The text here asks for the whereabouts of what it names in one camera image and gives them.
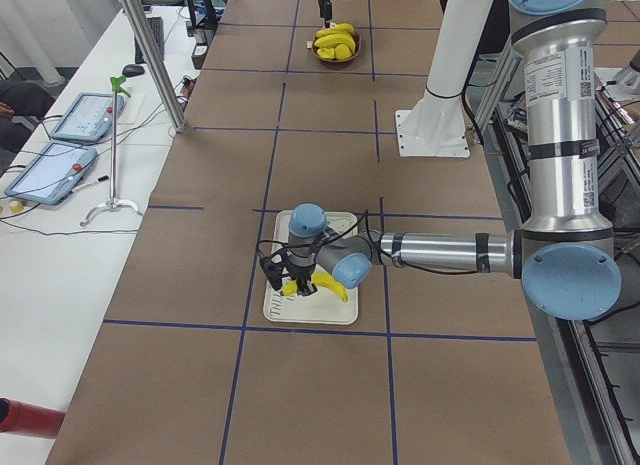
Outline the wicker fruit basket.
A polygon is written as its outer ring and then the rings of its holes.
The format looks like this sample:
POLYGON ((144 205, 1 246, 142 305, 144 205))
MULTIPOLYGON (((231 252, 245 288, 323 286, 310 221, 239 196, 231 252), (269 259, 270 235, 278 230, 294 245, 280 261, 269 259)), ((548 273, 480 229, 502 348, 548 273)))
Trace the wicker fruit basket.
POLYGON ((361 37, 356 31, 337 28, 322 29, 311 42, 311 50, 321 61, 347 63, 358 56, 361 37))

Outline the black computer mouse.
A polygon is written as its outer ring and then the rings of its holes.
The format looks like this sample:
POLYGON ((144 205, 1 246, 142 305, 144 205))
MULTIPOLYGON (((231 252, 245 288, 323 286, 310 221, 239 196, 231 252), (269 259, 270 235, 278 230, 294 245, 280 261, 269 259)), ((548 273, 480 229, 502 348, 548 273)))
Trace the black computer mouse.
POLYGON ((127 64, 122 68, 121 74, 126 78, 133 78, 145 74, 145 68, 141 64, 127 64))

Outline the red cylinder object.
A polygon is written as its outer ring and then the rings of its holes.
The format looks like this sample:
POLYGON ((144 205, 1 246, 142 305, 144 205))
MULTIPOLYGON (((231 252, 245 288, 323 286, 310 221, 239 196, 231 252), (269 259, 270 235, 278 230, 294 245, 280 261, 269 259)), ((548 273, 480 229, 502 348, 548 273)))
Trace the red cylinder object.
POLYGON ((55 439, 66 413, 23 402, 1 399, 1 432, 55 439))

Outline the white Taiji Bear tray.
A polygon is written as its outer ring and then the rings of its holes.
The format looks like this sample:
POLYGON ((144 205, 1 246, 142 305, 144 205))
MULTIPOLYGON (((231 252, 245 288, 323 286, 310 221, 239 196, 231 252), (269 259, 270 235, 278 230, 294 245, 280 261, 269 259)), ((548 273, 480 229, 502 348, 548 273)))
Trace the white Taiji Bear tray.
MULTIPOLYGON (((340 234, 357 221, 350 212, 325 213, 328 225, 340 234)), ((288 242, 291 214, 292 210, 284 210, 276 215, 274 229, 268 236, 270 240, 288 242)), ((341 296, 322 286, 318 286, 317 292, 308 297, 296 294, 281 296, 267 281, 262 311, 271 322, 346 326, 354 323, 358 317, 359 288, 347 289, 346 296, 348 301, 344 302, 341 296)))

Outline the lower teach pendant tablet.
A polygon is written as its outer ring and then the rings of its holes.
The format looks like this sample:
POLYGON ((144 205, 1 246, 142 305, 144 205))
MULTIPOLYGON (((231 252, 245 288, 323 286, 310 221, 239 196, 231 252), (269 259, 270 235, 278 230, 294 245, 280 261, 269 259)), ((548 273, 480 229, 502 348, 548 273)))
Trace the lower teach pendant tablet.
POLYGON ((4 193, 14 199, 56 205, 80 182, 96 158, 93 147, 51 140, 4 193))

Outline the teach pendant tablet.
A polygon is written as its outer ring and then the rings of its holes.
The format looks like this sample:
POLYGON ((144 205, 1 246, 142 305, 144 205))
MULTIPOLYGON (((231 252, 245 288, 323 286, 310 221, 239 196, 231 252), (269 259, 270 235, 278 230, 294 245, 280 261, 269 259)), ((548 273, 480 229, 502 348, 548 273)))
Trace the teach pendant tablet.
POLYGON ((80 182, 96 158, 93 147, 51 140, 4 193, 14 199, 56 205, 80 182))
POLYGON ((50 137, 83 144, 97 143, 112 129, 113 110, 112 93, 80 93, 50 131, 50 137))

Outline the upper teach pendant tablet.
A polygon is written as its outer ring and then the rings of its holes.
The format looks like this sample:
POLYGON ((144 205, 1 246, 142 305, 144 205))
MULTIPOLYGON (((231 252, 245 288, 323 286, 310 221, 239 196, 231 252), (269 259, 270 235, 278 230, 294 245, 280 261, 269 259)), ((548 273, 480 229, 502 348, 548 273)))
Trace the upper teach pendant tablet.
POLYGON ((50 137, 83 144, 97 143, 112 129, 113 110, 112 93, 80 93, 50 131, 50 137))

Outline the small yellow tape roll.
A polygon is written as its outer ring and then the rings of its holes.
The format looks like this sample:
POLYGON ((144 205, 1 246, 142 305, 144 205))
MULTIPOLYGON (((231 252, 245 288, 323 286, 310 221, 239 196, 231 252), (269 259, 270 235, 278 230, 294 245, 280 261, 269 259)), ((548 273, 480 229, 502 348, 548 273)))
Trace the small yellow tape roll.
POLYGON ((13 200, 9 204, 10 210, 12 213, 16 214, 21 212, 24 209, 24 205, 21 201, 13 200))

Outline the aluminium frame post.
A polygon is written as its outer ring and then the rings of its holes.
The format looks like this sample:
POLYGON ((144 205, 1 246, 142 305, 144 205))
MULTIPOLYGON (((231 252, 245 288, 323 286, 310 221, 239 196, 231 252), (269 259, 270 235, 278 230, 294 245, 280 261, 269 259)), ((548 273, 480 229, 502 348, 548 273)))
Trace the aluminium frame post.
POLYGON ((169 115, 176 133, 186 125, 184 113, 179 105, 160 51, 142 9, 141 0, 119 0, 129 21, 134 36, 143 52, 157 92, 169 115))

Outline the black marker pen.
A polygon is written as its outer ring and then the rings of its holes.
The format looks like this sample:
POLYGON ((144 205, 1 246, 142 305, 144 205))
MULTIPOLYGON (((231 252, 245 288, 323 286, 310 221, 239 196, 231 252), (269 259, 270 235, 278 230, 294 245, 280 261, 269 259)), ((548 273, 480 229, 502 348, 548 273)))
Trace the black marker pen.
POLYGON ((77 193, 80 190, 83 190, 85 188, 92 187, 92 186, 95 186, 95 185, 98 185, 98 184, 101 184, 101 183, 104 183, 104 182, 108 182, 109 180, 110 180, 110 177, 108 175, 103 175, 103 176, 101 176, 101 177, 99 177, 99 178, 97 178, 95 180, 91 180, 91 181, 88 181, 86 183, 82 183, 80 185, 75 186, 71 190, 70 193, 77 193))

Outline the silver stand with green clip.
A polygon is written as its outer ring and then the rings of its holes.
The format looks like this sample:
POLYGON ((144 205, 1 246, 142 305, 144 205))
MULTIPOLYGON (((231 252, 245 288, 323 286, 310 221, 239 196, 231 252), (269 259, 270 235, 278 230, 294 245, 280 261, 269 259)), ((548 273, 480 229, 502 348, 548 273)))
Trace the silver stand with green clip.
POLYGON ((120 94, 124 94, 127 97, 131 97, 131 94, 123 88, 123 84, 126 82, 124 75, 112 76, 110 78, 111 91, 112 91, 112 123, 111 123, 111 160, 110 160, 110 172, 109 172, 109 197, 100 204, 94 206, 80 222, 81 227, 86 227, 91 220, 99 213, 103 211, 115 211, 121 208, 129 208, 136 214, 142 215, 138 204, 130 199, 119 198, 117 196, 117 115, 119 110, 118 99, 120 94))

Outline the yellow starfruit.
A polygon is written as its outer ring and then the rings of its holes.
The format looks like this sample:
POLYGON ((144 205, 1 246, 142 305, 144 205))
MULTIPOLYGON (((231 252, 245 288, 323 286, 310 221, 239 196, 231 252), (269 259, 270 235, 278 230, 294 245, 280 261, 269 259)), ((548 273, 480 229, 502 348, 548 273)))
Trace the yellow starfruit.
POLYGON ((333 47, 335 49, 335 60, 336 62, 346 62, 351 60, 355 52, 352 51, 348 45, 344 43, 337 44, 333 47))

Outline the yellow banana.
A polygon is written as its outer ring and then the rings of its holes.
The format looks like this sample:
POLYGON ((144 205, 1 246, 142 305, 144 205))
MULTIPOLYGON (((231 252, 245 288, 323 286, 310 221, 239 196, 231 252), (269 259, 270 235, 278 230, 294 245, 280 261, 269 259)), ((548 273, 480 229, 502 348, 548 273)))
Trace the yellow banana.
POLYGON ((314 45, 317 48, 332 48, 337 45, 345 45, 351 52, 354 52, 357 48, 356 40, 348 33, 335 33, 317 38, 314 41, 314 45))
POLYGON ((346 23, 346 22, 331 24, 327 28, 322 28, 317 30, 315 32, 315 38, 320 39, 329 35, 340 34, 340 33, 354 36, 356 34, 356 29, 352 24, 346 23))
MULTIPOLYGON (((314 272, 311 275, 311 284, 315 287, 323 287, 334 294, 336 294, 343 303, 347 303, 349 301, 348 293, 346 288, 336 281, 331 274, 326 272, 314 272)), ((310 292, 303 292, 300 285, 298 285, 295 281, 290 281, 286 283, 279 291, 281 296, 308 296, 310 294, 314 294, 316 289, 313 289, 310 292)))

